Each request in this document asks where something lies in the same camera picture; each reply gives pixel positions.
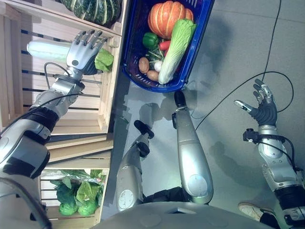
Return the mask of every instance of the blue basket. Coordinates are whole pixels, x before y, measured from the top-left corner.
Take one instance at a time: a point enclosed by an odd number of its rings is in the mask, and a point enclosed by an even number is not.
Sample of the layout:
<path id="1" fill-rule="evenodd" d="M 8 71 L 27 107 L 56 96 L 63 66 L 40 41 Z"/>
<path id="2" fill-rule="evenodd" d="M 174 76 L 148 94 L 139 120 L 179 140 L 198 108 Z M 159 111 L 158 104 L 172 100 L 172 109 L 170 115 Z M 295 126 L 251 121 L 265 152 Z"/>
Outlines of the blue basket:
<path id="1" fill-rule="evenodd" d="M 214 0 L 179 0 L 194 14 L 197 24 L 193 40 L 181 60 L 179 72 L 174 74 L 173 80 L 167 84 L 159 84 L 142 74 L 138 67 L 139 59 L 147 53 L 142 45 L 143 35 L 150 31 L 147 23 L 148 14 L 154 4 L 166 2 L 166 0 L 133 0 L 131 3 L 130 21 L 126 28 L 126 44 L 123 59 L 123 72 L 138 86 L 152 92 L 173 92 L 181 89 L 191 74 L 201 40 L 208 23 Z"/>

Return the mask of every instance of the round dial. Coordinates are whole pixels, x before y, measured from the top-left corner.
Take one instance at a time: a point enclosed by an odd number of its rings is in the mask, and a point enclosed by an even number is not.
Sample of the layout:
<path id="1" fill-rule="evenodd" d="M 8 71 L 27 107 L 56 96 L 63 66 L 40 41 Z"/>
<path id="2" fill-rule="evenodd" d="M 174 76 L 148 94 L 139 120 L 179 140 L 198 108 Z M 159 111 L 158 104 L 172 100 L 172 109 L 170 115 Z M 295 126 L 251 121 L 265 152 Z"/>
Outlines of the round dial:
<path id="1" fill-rule="evenodd" d="M 122 209 L 129 208 L 133 202 L 133 194 L 130 190 L 124 190 L 119 197 L 119 206 Z"/>

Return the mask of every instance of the orange pumpkin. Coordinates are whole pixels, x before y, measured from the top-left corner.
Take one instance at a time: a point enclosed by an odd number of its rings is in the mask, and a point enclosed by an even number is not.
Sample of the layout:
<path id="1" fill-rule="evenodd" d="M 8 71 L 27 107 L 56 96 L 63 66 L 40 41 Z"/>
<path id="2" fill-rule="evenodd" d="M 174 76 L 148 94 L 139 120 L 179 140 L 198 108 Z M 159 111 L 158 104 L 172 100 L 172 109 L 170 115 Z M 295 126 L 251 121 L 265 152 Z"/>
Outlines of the orange pumpkin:
<path id="1" fill-rule="evenodd" d="M 149 12 L 148 26 L 158 36 L 170 40 L 176 21 L 183 18 L 194 21 L 192 11 L 186 9 L 181 3 L 177 1 L 157 3 Z"/>

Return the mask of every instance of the shoe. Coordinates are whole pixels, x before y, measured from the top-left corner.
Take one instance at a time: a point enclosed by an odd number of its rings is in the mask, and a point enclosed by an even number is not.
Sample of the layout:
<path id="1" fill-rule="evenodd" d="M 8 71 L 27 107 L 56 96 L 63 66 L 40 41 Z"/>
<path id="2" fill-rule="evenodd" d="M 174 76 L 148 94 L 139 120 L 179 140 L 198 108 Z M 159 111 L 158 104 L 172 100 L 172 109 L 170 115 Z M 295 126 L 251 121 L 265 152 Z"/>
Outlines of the shoe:
<path id="1" fill-rule="evenodd" d="M 242 213 L 250 216 L 256 221 L 260 221 L 264 213 L 268 213 L 275 217 L 275 213 L 270 208 L 259 208 L 254 204 L 250 204 L 250 203 L 239 203 L 238 208 Z"/>

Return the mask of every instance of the pumpkin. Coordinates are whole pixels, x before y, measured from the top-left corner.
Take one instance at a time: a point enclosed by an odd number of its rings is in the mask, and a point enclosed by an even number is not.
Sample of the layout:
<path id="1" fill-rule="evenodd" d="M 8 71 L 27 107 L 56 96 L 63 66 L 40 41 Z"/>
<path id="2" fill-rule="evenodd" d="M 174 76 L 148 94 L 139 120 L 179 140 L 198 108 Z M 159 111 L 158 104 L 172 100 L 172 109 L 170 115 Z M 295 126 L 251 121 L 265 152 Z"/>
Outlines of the pumpkin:
<path id="1" fill-rule="evenodd" d="M 149 12 L 148 26 L 159 37 L 170 40 L 176 21 L 184 18 L 194 21 L 192 11 L 185 8 L 180 2 L 157 3 Z"/>
<path id="2" fill-rule="evenodd" d="M 76 17 L 110 27 L 121 14 L 121 0 L 61 0 Z"/>

